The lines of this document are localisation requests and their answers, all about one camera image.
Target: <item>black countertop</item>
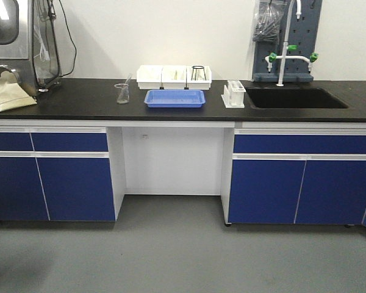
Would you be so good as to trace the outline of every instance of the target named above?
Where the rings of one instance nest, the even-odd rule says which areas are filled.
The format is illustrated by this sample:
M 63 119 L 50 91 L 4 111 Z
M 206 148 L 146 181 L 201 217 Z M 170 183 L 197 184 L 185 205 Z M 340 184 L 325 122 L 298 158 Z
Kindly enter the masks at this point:
M 137 120 L 137 121 L 316 121 L 366 122 L 366 81 L 314 81 L 286 87 L 323 88 L 349 105 L 347 109 L 255 109 L 247 94 L 244 109 L 226 109 L 221 94 L 226 81 L 213 81 L 204 91 L 200 108 L 148 108 L 147 90 L 136 81 L 129 87 L 130 102 L 117 104 L 117 79 L 63 79 L 62 83 L 37 97 L 38 104 L 0 113 L 0 119 L 43 120 Z M 246 87 L 272 87 L 274 83 L 242 81 Z

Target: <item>glass beaker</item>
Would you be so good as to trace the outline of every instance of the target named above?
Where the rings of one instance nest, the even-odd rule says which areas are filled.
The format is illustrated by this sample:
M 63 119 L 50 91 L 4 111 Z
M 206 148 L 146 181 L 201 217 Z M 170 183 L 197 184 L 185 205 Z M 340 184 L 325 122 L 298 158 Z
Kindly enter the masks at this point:
M 194 65 L 191 68 L 193 70 L 191 72 L 192 81 L 205 81 L 206 80 L 205 66 Z
M 129 84 L 114 84 L 114 87 L 118 89 L 118 104 L 126 104 L 129 102 Z

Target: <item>glass window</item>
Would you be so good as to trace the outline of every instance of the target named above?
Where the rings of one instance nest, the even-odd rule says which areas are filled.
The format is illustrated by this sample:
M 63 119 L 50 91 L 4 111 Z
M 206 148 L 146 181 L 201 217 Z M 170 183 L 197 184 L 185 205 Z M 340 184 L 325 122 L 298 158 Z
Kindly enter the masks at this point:
M 18 33 L 18 3 L 15 0 L 0 0 L 0 45 L 13 42 Z

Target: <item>green faucet handle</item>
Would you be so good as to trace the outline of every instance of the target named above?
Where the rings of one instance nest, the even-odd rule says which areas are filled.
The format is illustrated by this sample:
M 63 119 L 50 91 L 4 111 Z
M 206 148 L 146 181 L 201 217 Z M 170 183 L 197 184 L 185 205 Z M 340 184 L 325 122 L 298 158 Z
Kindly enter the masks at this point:
M 312 53 L 312 54 L 310 55 L 309 60 L 310 60 L 312 63 L 313 63 L 313 62 L 315 62 L 317 59 L 318 59 L 318 54 L 317 54 L 317 53 Z
M 288 51 L 296 51 L 298 49 L 297 45 L 288 45 L 287 50 Z
M 274 52 L 268 55 L 268 61 L 270 61 L 270 63 L 273 63 L 275 60 L 276 60 L 276 54 Z

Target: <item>gray pegboard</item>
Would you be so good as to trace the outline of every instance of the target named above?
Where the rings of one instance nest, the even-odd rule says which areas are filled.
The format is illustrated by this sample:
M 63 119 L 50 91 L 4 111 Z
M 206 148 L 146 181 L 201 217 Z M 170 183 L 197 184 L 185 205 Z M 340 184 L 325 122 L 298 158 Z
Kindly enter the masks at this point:
M 287 3 L 285 14 L 281 21 L 279 44 L 256 42 L 253 79 L 254 81 L 276 82 L 278 81 L 279 67 L 281 60 L 273 62 L 271 73 L 267 70 L 265 57 L 271 52 L 282 55 L 282 46 L 284 41 L 284 31 L 286 27 L 287 12 L 290 0 L 284 0 Z M 293 8 L 292 21 L 290 23 L 289 44 L 297 45 L 296 51 L 288 51 L 287 55 L 300 55 L 309 58 L 314 52 L 318 22 L 320 20 L 322 0 L 301 0 L 301 18 L 298 20 L 296 14 L 296 3 Z M 310 82 L 313 76 L 308 71 L 308 64 L 302 60 L 286 60 L 285 64 L 285 82 Z

